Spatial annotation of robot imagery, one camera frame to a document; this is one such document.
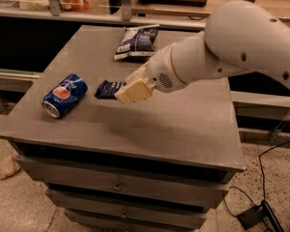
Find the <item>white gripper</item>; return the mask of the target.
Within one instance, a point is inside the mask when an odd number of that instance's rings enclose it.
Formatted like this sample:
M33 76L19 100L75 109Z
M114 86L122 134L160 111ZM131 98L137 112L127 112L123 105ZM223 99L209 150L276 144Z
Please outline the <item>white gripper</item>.
M179 44L170 44L130 74L125 80L126 85L115 93L115 98L122 103L139 102L151 98L155 87L163 93L184 89L188 85L186 67Z

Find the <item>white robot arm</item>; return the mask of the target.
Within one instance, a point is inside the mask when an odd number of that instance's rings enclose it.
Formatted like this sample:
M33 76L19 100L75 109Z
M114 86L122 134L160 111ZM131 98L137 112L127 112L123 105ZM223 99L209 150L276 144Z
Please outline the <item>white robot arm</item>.
M129 75L115 98L123 103L170 93L192 82L262 73L290 90L290 28L247 1L215 9L205 29L172 43Z

